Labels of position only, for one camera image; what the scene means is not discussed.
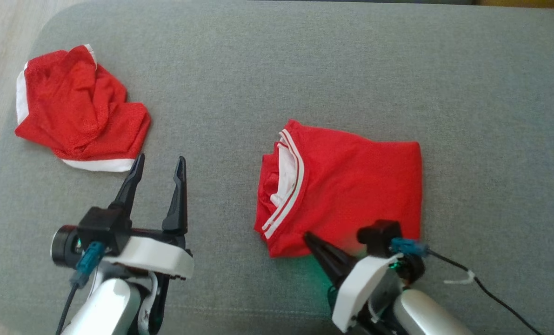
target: white trim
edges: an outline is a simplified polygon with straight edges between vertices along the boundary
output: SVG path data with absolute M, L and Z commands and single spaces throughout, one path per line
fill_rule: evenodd
M 289 151 L 289 148 L 283 142 L 279 142 L 277 148 L 279 150 L 279 184 L 277 192 L 270 196 L 270 200 L 275 207 L 281 206 L 291 194 L 298 170 L 294 155 Z
M 279 132 L 279 135 L 281 135 L 281 140 L 279 140 L 279 143 L 285 144 L 284 147 L 286 147 L 289 150 L 289 152 L 291 153 L 291 155 L 293 155 L 294 161 L 295 161 L 295 169 L 298 170 L 299 169 L 298 166 L 300 165 L 299 162 L 298 162 L 298 158 L 295 157 L 293 151 L 290 149 L 290 146 L 287 143 L 287 139 L 283 135 L 283 132 Z M 268 218 L 267 222 L 265 222 L 264 225 L 262 225 L 261 229 L 263 231 L 268 229 L 268 227 L 273 224 L 273 222 L 275 221 L 275 218 L 281 213 L 281 211 L 283 210 L 283 207 L 287 204 L 287 200 L 289 200 L 290 195 L 291 195 L 292 192 L 293 192 L 293 189 L 292 189 L 292 191 L 287 193 L 287 195 L 285 197 L 285 201 L 281 205 L 277 206 L 277 209 L 273 212 L 273 214 L 270 216 L 270 218 Z
M 287 131 L 287 129 L 283 129 L 283 131 L 281 131 L 281 136 L 283 136 L 285 142 L 289 146 L 289 151 L 294 155 L 294 159 L 298 163 L 298 180 L 296 181 L 295 187 L 292 190 L 293 195 L 291 195 L 289 201 L 285 203 L 285 207 L 280 212 L 280 214 L 276 218 L 271 218 L 272 220 L 268 219 L 267 223 L 269 227 L 268 227 L 268 230 L 264 232 L 264 237 L 266 237 L 267 240 L 271 238 L 271 236 L 273 236 L 273 233 L 275 232 L 275 230 L 279 227 L 281 222 L 283 222 L 283 219 L 285 219 L 287 214 L 290 212 L 291 208 L 294 207 L 295 201 L 298 199 L 298 195 L 300 195 L 300 191 L 302 189 L 302 180 L 304 180 L 304 160 L 302 159 L 302 156 L 298 151 L 298 147 L 294 143 L 294 140 L 291 137 L 291 134 Z
M 97 70 L 97 59 L 94 57 L 94 50 L 92 49 L 92 47 L 90 46 L 90 44 L 83 44 L 87 50 L 89 50 L 89 53 L 91 54 L 91 57 L 93 58 L 93 61 L 94 61 L 94 69 Z
M 24 79 L 24 70 L 28 67 L 28 62 L 17 77 L 17 122 L 20 125 L 28 117 L 27 103 L 27 81 Z
M 62 159 L 62 162 L 73 168 L 89 171 L 126 172 L 132 168 L 134 159 L 107 159 L 104 161 L 68 161 Z

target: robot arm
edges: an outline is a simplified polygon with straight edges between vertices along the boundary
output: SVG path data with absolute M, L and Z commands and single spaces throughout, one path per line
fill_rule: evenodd
M 347 333 L 361 328 L 368 335 L 472 335 L 459 320 L 426 294 L 409 288 L 423 275 L 421 258 L 395 253 L 400 238 L 394 221 L 377 221 L 358 231 L 368 256 L 361 260 L 306 233 L 304 240 L 328 275 L 332 321 Z
M 89 298 L 64 335 L 158 333 L 170 280 L 192 277 L 194 261 L 186 248 L 186 160 L 180 157 L 175 191 L 161 230 L 133 229 L 130 213 L 145 156 L 139 155 L 108 208 L 93 207 L 78 226 L 55 234 L 51 254 L 56 265 L 75 268 L 92 242 L 104 244 Z

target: gray fabric surface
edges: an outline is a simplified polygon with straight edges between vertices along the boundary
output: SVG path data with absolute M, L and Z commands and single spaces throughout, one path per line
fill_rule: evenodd
M 84 43 L 152 115 L 135 227 L 159 227 L 188 161 L 196 268 L 171 283 L 162 334 L 337 333 L 317 263 L 270 259 L 253 231 L 260 158 L 289 118 L 419 141 L 424 240 L 554 333 L 554 10 L 98 2 L 54 17 L 32 56 Z M 124 174 L 68 167 L 13 128 L 0 140 L 0 319 L 53 333 L 71 271 L 51 262 L 51 237 L 107 205 Z M 428 260 L 420 287 L 475 333 L 526 332 L 477 287 L 442 284 L 463 275 Z

